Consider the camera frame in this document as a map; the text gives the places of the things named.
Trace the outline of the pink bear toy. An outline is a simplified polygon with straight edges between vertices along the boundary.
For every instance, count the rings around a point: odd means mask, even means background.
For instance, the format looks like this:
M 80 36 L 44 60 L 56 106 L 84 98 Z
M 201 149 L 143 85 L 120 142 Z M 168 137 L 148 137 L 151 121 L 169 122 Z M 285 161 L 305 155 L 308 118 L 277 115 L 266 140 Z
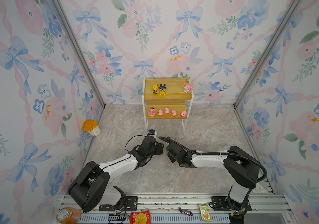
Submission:
M 156 115 L 156 109 L 154 107 L 151 107 L 149 110 L 148 110 L 148 116 L 150 117 L 154 117 Z

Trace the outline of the yellow bear toy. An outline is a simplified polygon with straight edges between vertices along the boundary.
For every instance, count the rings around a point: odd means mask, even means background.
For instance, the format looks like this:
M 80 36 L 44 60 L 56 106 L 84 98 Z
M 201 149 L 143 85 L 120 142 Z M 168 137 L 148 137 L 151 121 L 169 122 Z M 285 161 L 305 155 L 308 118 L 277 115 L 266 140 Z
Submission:
M 152 93 L 153 94 L 158 94 L 159 93 L 159 86 L 158 85 L 153 85 L 152 86 Z

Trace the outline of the black yellow duck toy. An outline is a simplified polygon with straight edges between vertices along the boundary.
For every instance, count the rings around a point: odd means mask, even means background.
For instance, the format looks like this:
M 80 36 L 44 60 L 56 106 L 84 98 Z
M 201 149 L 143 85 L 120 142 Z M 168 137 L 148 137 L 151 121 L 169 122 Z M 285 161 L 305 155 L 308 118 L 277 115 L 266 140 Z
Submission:
M 166 93 L 167 93 L 166 84 L 160 84 L 160 86 L 159 86 L 159 94 L 160 95 L 166 95 Z

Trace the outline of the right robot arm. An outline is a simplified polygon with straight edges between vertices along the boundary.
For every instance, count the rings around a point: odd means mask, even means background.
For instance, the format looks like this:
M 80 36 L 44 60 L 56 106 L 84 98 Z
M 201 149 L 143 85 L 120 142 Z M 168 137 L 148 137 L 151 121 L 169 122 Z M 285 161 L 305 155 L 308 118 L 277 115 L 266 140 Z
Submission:
M 249 210 L 249 195 L 257 183 L 267 177 L 264 166 L 237 146 L 221 152 L 191 150 L 170 139 L 160 137 L 167 143 L 167 155 L 172 163 L 177 162 L 182 168 L 219 168 L 226 170 L 235 183 L 220 205 L 221 210 L 232 211 L 235 216 L 243 216 Z

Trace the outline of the pink pig toy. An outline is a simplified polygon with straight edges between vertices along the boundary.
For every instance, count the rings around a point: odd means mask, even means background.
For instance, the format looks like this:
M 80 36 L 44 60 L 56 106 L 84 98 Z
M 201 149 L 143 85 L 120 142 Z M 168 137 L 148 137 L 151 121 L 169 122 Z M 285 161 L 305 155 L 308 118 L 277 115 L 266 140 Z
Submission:
M 166 114 L 166 115 L 169 115 L 169 114 L 170 114 L 170 110 L 169 110 L 168 107 L 165 108 L 165 114 Z
M 187 111 L 186 110 L 181 112 L 181 117 L 186 117 L 186 115 L 187 115 Z
M 158 116 L 159 116 L 159 117 L 163 116 L 163 111 L 162 111 L 162 109 L 160 109 L 160 110 L 158 111 Z
M 177 116 L 177 112 L 174 109 L 171 111 L 171 114 L 172 114 L 173 117 Z

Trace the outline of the pink toy with blue bow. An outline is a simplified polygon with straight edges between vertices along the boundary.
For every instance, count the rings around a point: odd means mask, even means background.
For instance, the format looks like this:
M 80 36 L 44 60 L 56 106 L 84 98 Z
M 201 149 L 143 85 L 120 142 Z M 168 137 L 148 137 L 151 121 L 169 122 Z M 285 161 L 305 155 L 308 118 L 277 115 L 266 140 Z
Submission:
M 184 90 L 183 90 L 184 93 L 190 93 L 193 90 L 193 86 L 190 83 L 185 83 L 183 87 L 184 87 Z

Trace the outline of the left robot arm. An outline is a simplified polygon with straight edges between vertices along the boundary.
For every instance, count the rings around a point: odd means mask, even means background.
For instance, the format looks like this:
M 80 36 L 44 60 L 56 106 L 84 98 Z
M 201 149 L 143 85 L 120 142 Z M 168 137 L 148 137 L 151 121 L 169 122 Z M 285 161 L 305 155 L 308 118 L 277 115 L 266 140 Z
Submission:
M 126 194 L 117 186 L 108 188 L 108 184 L 126 172 L 147 165 L 153 156 L 162 155 L 163 149 L 164 144 L 157 142 L 155 134 L 148 134 L 123 157 L 100 164 L 90 161 L 71 183 L 68 194 L 83 212 L 90 212 L 97 205 L 122 210 L 126 207 Z

